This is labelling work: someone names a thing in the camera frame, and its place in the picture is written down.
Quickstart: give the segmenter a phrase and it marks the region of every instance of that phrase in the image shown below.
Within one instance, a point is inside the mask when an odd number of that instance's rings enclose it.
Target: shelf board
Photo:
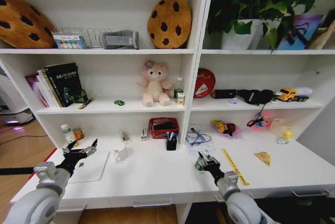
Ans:
[[[335,55],[333,50],[214,50],[202,49],[202,54],[218,55]]]
[[[109,157],[99,181],[68,184],[62,200],[195,192],[183,146],[178,145],[175,151],[167,151],[165,139],[149,137],[148,141],[141,141],[139,131],[138,134],[128,135],[130,138],[126,142],[128,157],[116,163],[113,146],[120,142],[117,133],[96,134],[98,131],[95,132],[94,129],[83,129],[83,131],[85,137],[80,140],[78,148],[86,148],[98,139],[97,152],[93,156],[99,155],[99,151],[109,151]],[[48,161],[57,165],[63,159],[62,150],[58,149]],[[28,192],[35,190],[37,184],[38,178],[34,175],[11,202],[14,203]]]
[[[114,104],[114,101],[121,99],[125,102],[123,106]],[[103,114],[103,113],[140,113],[140,112],[164,112],[164,111],[184,111],[185,107],[177,105],[176,101],[171,98],[171,105],[161,106],[155,102],[153,107],[145,107],[141,98],[118,98],[101,97],[94,98],[85,108],[78,109],[81,104],[72,104],[69,107],[55,108],[44,107],[36,111],[36,114]]]
[[[335,183],[335,167],[295,140],[289,141],[288,144],[277,144],[276,136],[267,130],[245,129],[241,136],[235,139],[222,137],[211,127],[205,127],[205,130],[212,137],[216,148],[210,155],[221,163],[221,170],[231,171],[231,166],[221,151],[221,148],[224,148],[244,179],[250,184],[244,186],[239,180],[238,186],[242,192],[257,195],[262,193],[257,190],[265,191],[268,188],[269,191],[266,192],[268,195],[270,192],[280,191],[282,187],[289,189],[293,186],[320,186]],[[254,155],[262,151],[270,155],[270,166],[265,165]],[[194,164],[198,154],[187,152],[186,156],[197,192],[218,192],[211,174],[202,174],[195,169]],[[317,174],[310,176],[310,171],[315,171]]]
[[[211,111],[211,110],[260,110],[262,106],[249,105],[241,98],[237,98],[236,105],[229,103],[231,98],[213,99],[211,96],[204,98],[194,98],[191,111]],[[268,103],[264,109],[311,109],[320,108],[322,104],[309,99],[305,102],[282,102],[278,104]]]
[[[147,55],[147,54],[193,54],[193,49],[0,49],[0,54],[70,54],[70,55]]]

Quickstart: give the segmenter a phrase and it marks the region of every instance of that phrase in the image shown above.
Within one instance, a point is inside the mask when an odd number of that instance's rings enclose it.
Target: gray pouch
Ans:
[[[138,32],[121,30],[117,32],[102,32],[100,44],[104,49],[139,49]]]

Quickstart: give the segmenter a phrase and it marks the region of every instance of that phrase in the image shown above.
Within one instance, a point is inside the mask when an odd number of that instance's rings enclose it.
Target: yellow tape measure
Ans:
[[[226,159],[228,160],[231,168],[233,168],[233,170],[236,172],[236,174],[238,175],[240,182],[242,183],[242,185],[247,186],[249,185],[248,182],[245,181],[245,179],[243,178],[242,174],[240,173],[240,171],[238,170],[238,168],[235,166],[234,162],[232,161],[231,157],[229,156],[228,152],[226,151],[226,149],[221,149],[221,151],[224,153],[224,155],[226,156]]]

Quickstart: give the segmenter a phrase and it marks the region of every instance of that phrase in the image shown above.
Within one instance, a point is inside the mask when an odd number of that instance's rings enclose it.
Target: cookie pillow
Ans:
[[[160,0],[148,20],[151,42],[159,49],[176,49],[188,39],[192,16],[186,0]]]
[[[25,0],[0,0],[0,39],[15,48],[53,48],[53,25]]]

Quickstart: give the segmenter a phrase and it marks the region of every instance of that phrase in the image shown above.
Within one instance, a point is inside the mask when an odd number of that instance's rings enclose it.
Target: white cutting board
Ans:
[[[69,183],[92,182],[98,181],[104,171],[104,167],[108,158],[109,151],[97,151],[91,156],[79,160],[75,166]]]

